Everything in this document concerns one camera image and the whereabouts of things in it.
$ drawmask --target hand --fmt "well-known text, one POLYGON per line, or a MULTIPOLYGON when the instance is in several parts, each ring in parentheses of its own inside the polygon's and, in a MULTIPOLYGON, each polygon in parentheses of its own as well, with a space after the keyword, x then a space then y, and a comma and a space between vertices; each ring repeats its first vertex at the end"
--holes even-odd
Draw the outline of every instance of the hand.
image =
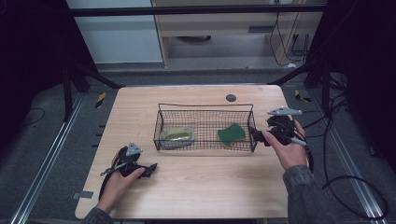
POLYGON ((96 207, 109 214, 126 190, 144 172, 145 168, 139 168, 123 177, 119 170, 114 171, 108 179, 102 198, 96 207))
MULTIPOLYGON (((294 121, 294 126, 298 133, 305 136, 305 131, 297 120, 294 121)), ((285 170, 295 165, 307 165, 305 149, 301 145, 292 142, 287 146, 283 146, 271 133, 264 131, 262 134, 267 142, 274 148, 280 164, 285 170)))

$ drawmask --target yellow sponge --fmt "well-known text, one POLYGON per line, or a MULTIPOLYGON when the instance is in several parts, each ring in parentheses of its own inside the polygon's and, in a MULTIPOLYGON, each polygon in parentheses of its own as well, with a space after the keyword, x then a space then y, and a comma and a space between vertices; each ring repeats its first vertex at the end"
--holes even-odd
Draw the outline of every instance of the yellow sponge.
POLYGON ((233 123, 226 129, 218 130, 218 137, 225 147, 230 147, 233 142, 245 140, 246 135, 239 124, 233 123))

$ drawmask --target wooden table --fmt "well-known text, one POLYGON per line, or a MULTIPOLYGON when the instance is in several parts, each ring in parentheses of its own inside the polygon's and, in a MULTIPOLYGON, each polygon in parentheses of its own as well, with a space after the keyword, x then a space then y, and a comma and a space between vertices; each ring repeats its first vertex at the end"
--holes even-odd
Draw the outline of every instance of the wooden table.
POLYGON ((253 104, 258 130, 268 130, 267 111, 287 106, 278 86, 172 86, 120 89, 89 172, 76 216, 96 206, 104 177, 117 151, 134 141, 143 149, 142 165, 158 162, 150 178, 137 180, 111 216, 135 219, 287 217, 284 173, 271 147, 259 143, 252 152, 225 149, 160 150, 153 135, 158 104, 253 104), (226 95, 234 94, 235 102, 226 95))

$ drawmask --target wire basket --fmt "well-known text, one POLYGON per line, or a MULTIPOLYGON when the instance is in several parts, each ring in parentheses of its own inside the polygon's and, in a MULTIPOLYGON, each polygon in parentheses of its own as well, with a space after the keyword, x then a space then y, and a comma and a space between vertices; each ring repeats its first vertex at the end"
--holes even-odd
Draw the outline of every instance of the wire basket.
POLYGON ((253 136, 248 131, 249 127, 256 128, 253 105, 158 104, 158 107, 154 133, 157 150, 228 149, 253 152, 257 146, 258 142, 253 140, 253 136), (233 123, 244 130, 246 138, 234 141, 226 147, 219 140, 218 130, 226 129, 233 123), (193 130, 193 140, 172 141, 172 146, 169 147, 160 137, 165 131, 186 127, 193 130))

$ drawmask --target sleeve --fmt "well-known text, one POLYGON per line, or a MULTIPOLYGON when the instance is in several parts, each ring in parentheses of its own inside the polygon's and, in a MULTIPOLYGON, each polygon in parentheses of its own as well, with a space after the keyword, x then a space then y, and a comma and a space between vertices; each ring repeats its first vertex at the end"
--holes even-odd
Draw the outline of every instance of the sleeve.
POLYGON ((114 220, 104 211, 94 207, 90 213, 85 216, 81 224, 113 224, 114 220))
POLYGON ((283 174, 288 191, 290 223, 339 223, 329 198, 319 188, 314 176, 305 165, 290 167, 283 174))

